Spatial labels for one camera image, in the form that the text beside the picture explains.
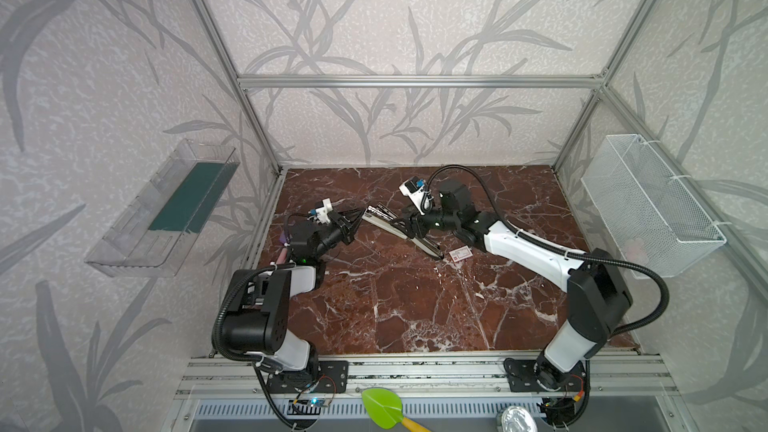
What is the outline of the white black stapler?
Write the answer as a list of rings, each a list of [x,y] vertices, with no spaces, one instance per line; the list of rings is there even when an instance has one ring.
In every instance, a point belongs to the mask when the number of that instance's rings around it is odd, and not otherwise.
[[[363,220],[385,232],[402,239],[415,237],[404,218],[396,216],[390,209],[381,205],[368,205]]]

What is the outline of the red white staple box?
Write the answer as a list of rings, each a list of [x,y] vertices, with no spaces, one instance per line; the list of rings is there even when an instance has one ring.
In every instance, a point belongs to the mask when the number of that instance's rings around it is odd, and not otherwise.
[[[458,263],[467,260],[473,256],[472,250],[468,246],[462,246],[449,252],[450,258],[453,262]]]

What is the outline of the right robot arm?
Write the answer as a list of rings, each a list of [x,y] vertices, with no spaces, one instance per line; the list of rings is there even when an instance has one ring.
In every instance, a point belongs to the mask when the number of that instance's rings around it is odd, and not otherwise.
[[[511,260],[565,293],[567,318],[532,367],[533,380],[545,390],[561,389],[576,368],[612,337],[653,323],[668,308],[669,288],[656,272],[617,260],[602,249],[568,249],[530,234],[505,219],[498,206],[478,210],[469,189],[456,180],[444,182],[433,195],[426,181],[413,177],[399,191],[411,202],[402,217],[408,236],[449,231],[466,246]],[[622,275],[625,269],[650,278],[659,289],[655,308],[630,323],[623,321],[633,304]]]

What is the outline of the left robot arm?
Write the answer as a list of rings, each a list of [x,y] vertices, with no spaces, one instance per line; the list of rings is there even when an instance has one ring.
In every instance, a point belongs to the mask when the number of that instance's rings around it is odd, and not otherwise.
[[[214,350],[221,356],[249,362],[258,371],[319,376],[316,347],[289,330],[290,302],[313,292],[324,281],[324,256],[355,239],[365,210],[316,208],[283,228],[285,257],[261,269],[236,271],[212,327]]]

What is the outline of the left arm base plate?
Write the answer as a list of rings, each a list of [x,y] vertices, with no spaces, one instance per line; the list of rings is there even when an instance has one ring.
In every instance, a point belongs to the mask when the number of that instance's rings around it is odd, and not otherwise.
[[[298,393],[309,389],[320,393],[343,393],[347,388],[350,363],[346,360],[320,359],[301,371],[270,374],[267,387],[270,393]]]

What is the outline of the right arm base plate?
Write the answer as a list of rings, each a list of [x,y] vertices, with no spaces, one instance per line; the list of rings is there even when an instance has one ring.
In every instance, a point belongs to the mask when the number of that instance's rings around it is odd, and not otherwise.
[[[543,358],[506,358],[503,370],[512,392],[579,393],[585,389],[588,378],[583,362],[578,362],[570,372],[562,372]]]

